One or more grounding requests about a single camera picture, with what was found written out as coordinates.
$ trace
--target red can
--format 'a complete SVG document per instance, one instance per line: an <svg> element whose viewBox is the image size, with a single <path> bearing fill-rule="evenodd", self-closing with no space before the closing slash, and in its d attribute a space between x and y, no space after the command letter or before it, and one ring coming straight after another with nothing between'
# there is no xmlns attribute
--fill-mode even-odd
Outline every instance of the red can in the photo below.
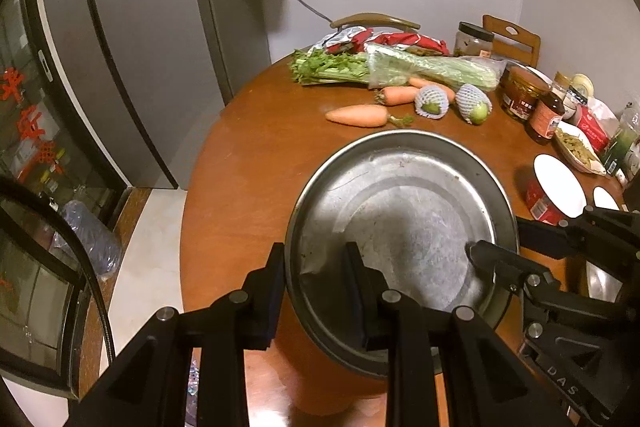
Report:
<svg viewBox="0 0 640 427"><path fill-rule="evenodd" d="M558 158L541 154L533 161L535 176L527 187L527 208L537 221L557 225L578 217L587 199L580 182Z"/></svg>

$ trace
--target white plate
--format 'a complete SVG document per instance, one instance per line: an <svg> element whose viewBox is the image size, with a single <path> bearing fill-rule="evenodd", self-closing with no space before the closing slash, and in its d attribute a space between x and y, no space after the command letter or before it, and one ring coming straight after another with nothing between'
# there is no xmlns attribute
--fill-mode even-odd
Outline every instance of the white plate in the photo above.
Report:
<svg viewBox="0 0 640 427"><path fill-rule="evenodd" d="M535 74L540 80L542 80L545 84L550 86L552 84L551 79L546 76L542 71L538 71L536 68L532 68L531 66L525 66L527 70L531 71L531 73Z"/></svg>
<svg viewBox="0 0 640 427"><path fill-rule="evenodd" d="M600 208L610 208L611 210L620 210L620 207L604 188L596 187L593 189L593 203Z"/></svg>
<svg viewBox="0 0 640 427"><path fill-rule="evenodd" d="M568 217L578 217L587 204L574 174L558 158L541 154L533 160L536 177L551 202Z"/></svg>

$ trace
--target refrigerator door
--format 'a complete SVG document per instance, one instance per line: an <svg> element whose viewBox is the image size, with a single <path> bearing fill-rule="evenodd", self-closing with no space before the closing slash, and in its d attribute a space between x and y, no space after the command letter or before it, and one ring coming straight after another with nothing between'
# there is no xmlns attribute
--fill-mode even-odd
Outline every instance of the refrigerator door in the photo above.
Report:
<svg viewBox="0 0 640 427"><path fill-rule="evenodd" d="M224 107L198 2L95 1L146 131L180 187L187 188L209 129Z"/></svg>
<svg viewBox="0 0 640 427"><path fill-rule="evenodd" d="M87 125L93 127L128 181L136 187L172 188L113 81L87 0L39 0L37 9L42 28L48 34L49 49L58 58L57 64L50 67L66 79L69 96L78 100ZM152 100L153 91L147 94L148 100Z"/></svg>
<svg viewBox="0 0 640 427"><path fill-rule="evenodd" d="M0 169L55 205L83 201L107 220L124 188L60 99L25 0L0 3Z"/></svg>

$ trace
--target metal bowl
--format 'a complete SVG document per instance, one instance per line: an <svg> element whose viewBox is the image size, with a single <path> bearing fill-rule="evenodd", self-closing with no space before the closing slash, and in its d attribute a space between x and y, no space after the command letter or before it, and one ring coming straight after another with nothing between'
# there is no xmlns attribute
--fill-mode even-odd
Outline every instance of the metal bowl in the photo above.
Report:
<svg viewBox="0 0 640 427"><path fill-rule="evenodd" d="M365 352L341 254L355 241L366 266L420 304L465 304L497 326L510 295L478 277L466 244L518 251L509 200L472 152L438 134L392 130L352 142L311 177L285 243L287 289L309 336L346 367L386 376L386 351Z"/></svg>

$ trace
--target white tile floor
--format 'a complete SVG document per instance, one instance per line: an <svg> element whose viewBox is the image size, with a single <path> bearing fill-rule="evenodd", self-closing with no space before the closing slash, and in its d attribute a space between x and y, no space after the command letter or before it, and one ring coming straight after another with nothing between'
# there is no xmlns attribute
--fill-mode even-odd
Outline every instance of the white tile floor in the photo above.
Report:
<svg viewBox="0 0 640 427"><path fill-rule="evenodd" d="M163 306L182 308L179 276L180 226L187 193L151 192L122 262L109 308L116 353L149 317ZM102 349L100 370L106 368ZM67 419L66 399L48 396L8 382L34 427L61 427Z"/></svg>

